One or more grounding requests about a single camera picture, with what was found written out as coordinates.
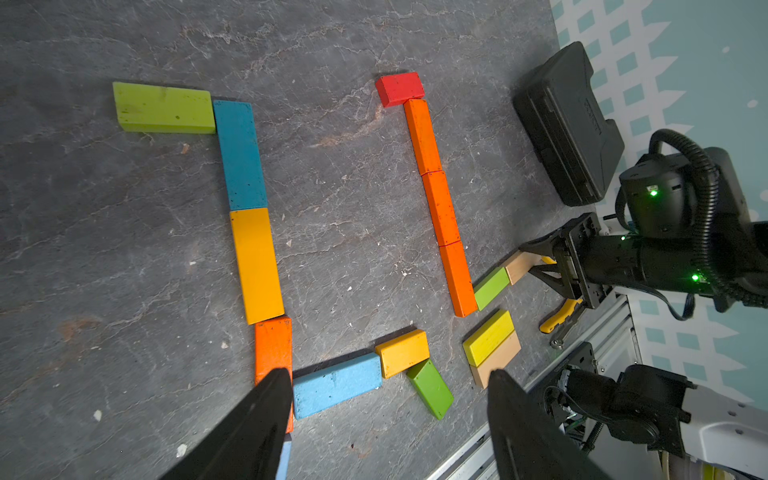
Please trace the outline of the lime green small block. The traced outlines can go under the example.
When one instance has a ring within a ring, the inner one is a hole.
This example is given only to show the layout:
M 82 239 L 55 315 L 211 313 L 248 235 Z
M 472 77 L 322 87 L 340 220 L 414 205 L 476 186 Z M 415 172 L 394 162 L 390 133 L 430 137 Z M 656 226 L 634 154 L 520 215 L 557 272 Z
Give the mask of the lime green small block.
M 127 132 L 216 133 L 208 91 L 114 82 L 113 94 L 118 123 Z

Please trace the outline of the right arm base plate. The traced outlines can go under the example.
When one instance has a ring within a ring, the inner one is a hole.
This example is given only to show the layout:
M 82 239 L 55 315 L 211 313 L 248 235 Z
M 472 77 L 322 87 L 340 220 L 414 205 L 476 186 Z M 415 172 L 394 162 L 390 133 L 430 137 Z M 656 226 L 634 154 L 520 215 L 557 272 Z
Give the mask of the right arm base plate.
M 546 387 L 558 385 L 562 372 L 566 369 L 598 372 L 594 349 L 590 342 L 580 342 L 578 345 L 571 346 L 568 351 L 560 352 L 553 362 L 530 382 L 528 393 L 541 397 Z

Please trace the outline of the light blue block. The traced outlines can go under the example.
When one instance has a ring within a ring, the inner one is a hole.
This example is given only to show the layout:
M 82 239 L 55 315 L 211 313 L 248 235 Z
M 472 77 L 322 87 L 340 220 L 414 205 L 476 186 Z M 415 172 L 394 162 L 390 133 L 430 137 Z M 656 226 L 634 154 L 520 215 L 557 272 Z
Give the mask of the light blue block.
M 282 445 L 282 449 L 281 449 L 280 460 L 279 460 L 278 469 L 275 475 L 275 480 L 287 479 L 287 471 L 288 471 L 288 466 L 290 461 L 291 447 L 292 447 L 292 436 L 290 434 L 286 434 L 283 445 Z

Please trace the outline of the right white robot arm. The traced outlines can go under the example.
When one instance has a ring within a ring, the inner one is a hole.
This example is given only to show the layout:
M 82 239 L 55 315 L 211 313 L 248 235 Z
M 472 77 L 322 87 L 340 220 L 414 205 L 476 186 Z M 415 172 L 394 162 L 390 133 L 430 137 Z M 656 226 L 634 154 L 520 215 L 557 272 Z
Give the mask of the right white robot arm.
M 620 235 L 602 236 L 595 214 L 572 219 L 525 243 L 549 258 L 532 272 L 563 297 L 593 308 L 599 290 L 623 287 L 665 300 L 685 295 L 678 321 L 698 298 L 719 312 L 767 305 L 767 226 L 750 218 L 728 153 L 703 148 L 670 129 L 654 132 L 647 152 L 620 178 Z M 648 365 L 617 379 L 574 370 L 559 401 L 619 440 L 743 475 L 767 475 L 767 417 L 688 378 Z

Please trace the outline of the small orange-yellow block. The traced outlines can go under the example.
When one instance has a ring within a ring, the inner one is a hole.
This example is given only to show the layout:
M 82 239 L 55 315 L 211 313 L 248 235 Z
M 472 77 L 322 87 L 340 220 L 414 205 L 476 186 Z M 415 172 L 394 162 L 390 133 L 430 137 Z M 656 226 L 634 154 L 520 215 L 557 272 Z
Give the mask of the small orange-yellow block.
M 389 379 L 430 358 L 426 332 L 420 329 L 381 343 L 374 351 L 380 358 L 384 379 Z

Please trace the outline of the teal long block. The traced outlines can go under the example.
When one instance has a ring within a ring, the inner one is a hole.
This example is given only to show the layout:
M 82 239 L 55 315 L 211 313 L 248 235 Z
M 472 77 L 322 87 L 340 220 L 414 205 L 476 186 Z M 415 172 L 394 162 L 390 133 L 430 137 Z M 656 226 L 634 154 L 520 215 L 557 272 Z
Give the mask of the teal long block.
M 268 199 L 251 105 L 214 100 L 213 109 L 230 210 L 267 208 Z

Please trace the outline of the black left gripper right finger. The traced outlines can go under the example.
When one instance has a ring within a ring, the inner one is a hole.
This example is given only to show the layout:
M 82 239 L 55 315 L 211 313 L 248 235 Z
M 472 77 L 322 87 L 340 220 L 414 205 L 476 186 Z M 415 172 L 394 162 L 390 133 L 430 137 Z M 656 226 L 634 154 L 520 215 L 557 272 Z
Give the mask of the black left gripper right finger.
M 504 370 L 489 377 L 488 424 L 501 479 L 606 479 Z

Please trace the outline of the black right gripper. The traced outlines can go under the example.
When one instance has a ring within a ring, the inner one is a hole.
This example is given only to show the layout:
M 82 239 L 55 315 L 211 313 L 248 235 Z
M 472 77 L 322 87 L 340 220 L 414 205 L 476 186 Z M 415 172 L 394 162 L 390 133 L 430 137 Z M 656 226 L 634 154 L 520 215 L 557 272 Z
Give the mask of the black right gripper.
M 594 212 L 573 218 L 551 233 L 523 243 L 519 250 L 555 263 L 533 266 L 529 273 L 566 299 L 581 299 L 590 309 L 597 309 L 610 288 L 587 277 L 584 261 L 591 242 L 599 234 Z

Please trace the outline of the orange long block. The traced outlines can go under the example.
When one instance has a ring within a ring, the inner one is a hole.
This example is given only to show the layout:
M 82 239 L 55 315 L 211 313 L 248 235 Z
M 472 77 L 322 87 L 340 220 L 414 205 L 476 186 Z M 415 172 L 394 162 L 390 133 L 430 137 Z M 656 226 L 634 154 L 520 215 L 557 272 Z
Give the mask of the orange long block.
M 288 316 L 254 325 L 254 384 L 276 368 L 285 368 L 293 378 L 292 319 Z

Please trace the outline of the tan long block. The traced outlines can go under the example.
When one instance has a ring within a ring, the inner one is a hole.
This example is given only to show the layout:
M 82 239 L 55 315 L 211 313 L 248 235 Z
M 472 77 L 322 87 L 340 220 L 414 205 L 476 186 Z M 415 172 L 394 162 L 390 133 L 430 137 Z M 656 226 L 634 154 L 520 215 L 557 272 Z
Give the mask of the tan long block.
M 502 264 L 510 285 L 520 281 L 532 267 L 542 264 L 541 256 L 529 252 L 516 251 Z

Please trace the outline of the blue long block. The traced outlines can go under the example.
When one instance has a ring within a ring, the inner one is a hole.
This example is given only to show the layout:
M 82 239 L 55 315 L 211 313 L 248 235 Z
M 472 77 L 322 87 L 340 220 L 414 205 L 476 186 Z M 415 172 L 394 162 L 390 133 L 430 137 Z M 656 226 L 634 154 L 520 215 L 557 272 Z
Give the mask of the blue long block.
M 294 416 L 304 419 L 382 384 L 380 358 L 368 353 L 298 377 L 293 382 Z

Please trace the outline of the yellow-orange long block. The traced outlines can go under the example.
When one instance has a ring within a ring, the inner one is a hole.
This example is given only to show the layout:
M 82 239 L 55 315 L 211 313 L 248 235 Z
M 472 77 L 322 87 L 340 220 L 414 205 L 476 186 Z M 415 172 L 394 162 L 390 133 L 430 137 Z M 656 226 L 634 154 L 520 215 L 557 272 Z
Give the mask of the yellow-orange long block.
M 245 317 L 250 325 L 285 313 L 267 208 L 230 212 Z

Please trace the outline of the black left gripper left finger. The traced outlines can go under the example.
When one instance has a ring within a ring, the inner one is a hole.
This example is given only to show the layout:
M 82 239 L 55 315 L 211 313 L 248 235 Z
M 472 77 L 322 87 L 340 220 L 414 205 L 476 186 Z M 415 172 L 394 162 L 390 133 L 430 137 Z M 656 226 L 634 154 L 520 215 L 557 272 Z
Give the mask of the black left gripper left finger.
M 165 479 L 274 479 L 293 401 L 290 373 L 272 370 Z

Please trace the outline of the red block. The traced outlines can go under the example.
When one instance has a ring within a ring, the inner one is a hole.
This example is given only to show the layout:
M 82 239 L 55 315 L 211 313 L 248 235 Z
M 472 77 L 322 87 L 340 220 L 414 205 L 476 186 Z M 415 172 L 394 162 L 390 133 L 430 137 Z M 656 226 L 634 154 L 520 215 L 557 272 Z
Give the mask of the red block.
M 382 106 L 389 108 L 412 99 L 422 99 L 425 91 L 417 72 L 382 76 L 375 82 Z

